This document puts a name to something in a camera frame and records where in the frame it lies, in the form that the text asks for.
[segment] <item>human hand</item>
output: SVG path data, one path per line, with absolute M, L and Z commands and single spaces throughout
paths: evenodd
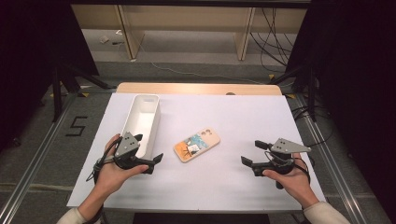
M 106 144 L 106 149 L 119 137 L 119 134 L 114 135 Z M 107 155 L 113 155 L 115 150 L 116 147 L 112 147 Z M 95 186 L 84 202 L 78 207 L 78 211 L 85 220 L 91 220 L 97 214 L 107 197 L 119 190 L 126 179 L 141 174 L 148 168 L 147 165 L 138 165 L 132 169 L 123 170 L 114 162 L 105 164 L 99 172 Z
M 119 134 L 114 135 L 106 144 L 106 149 L 120 137 Z M 113 146 L 107 153 L 108 155 L 113 155 L 116 150 L 116 146 Z M 119 190 L 122 184 L 129 177 L 141 174 L 145 172 L 149 167 L 147 165 L 138 165 L 129 170 L 123 170 L 117 166 L 114 162 L 105 164 L 96 181 L 95 188 L 101 190 L 105 195 L 110 195 L 115 191 Z
M 301 158 L 298 153 L 295 153 L 293 157 Z M 301 167 L 305 167 L 305 164 L 300 160 L 295 160 L 295 163 Z M 285 191 L 297 200 L 303 208 L 318 203 L 318 198 L 309 185 L 308 177 L 302 170 L 294 167 L 286 175 L 281 175 L 273 170 L 264 170 L 262 174 L 279 182 Z

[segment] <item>phone case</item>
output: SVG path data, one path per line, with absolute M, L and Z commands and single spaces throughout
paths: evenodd
M 208 151 L 219 142 L 220 138 L 215 131 L 205 128 L 177 143 L 174 150 L 181 161 L 187 162 Z

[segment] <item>white sleeve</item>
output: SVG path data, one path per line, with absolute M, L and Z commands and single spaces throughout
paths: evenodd
M 329 203 L 325 202 L 315 203 L 305 208 L 304 214 L 312 224 L 349 223 L 340 212 L 335 210 Z
M 57 224 L 82 224 L 86 222 L 84 217 L 79 213 L 77 208 L 72 208 L 67 211 L 61 219 L 58 220 Z

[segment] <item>white tabletop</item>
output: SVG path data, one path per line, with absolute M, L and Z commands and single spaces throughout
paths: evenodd
M 302 143 L 284 96 L 160 94 L 161 120 L 152 156 L 163 153 L 153 175 L 128 179 L 111 195 L 107 208 L 139 212 L 274 213 L 301 210 L 301 206 L 275 181 L 254 176 L 241 156 L 267 161 L 255 140 L 274 143 L 282 137 Z M 105 145 L 120 133 L 135 94 L 113 93 L 87 160 L 68 202 L 79 206 L 93 187 L 86 178 Z M 173 145 L 212 127 L 220 143 L 196 159 L 183 163 Z M 325 201 L 318 179 L 305 153 L 311 186 Z

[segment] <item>white plastic box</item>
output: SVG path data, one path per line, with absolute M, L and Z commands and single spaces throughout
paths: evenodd
M 133 136 L 143 134 L 136 152 L 137 158 L 151 160 L 160 116 L 160 98 L 157 95 L 136 95 L 121 135 L 124 136 L 128 132 Z

